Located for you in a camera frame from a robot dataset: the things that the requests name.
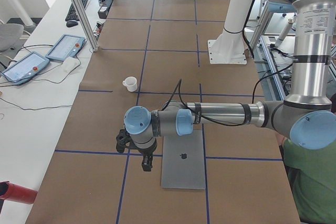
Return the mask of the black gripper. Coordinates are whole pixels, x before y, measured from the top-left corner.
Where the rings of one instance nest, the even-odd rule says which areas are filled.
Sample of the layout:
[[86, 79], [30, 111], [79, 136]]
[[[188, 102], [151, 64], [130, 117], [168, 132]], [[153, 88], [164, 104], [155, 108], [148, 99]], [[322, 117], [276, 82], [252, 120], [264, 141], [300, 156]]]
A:
[[153, 153], [157, 148], [157, 144], [152, 144], [148, 148], [140, 148], [138, 147], [138, 151], [143, 155], [142, 160], [142, 169], [144, 172], [150, 172], [152, 170], [152, 161], [153, 161]]

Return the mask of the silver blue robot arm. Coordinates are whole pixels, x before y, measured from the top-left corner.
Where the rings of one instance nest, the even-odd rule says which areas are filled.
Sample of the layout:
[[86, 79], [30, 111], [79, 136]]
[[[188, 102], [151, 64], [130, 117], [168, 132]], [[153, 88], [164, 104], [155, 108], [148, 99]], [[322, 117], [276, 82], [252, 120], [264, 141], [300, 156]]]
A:
[[292, 5], [297, 12], [292, 57], [291, 89], [283, 101], [242, 103], [184, 103], [169, 99], [161, 110], [142, 106], [128, 109], [124, 128], [117, 136], [116, 149], [138, 150], [142, 168], [152, 169], [153, 152], [159, 136], [183, 136], [194, 125], [216, 123], [224, 126], [253, 124], [288, 137], [296, 145], [318, 150], [335, 141], [335, 115], [326, 96], [335, 0], [270, 0]]

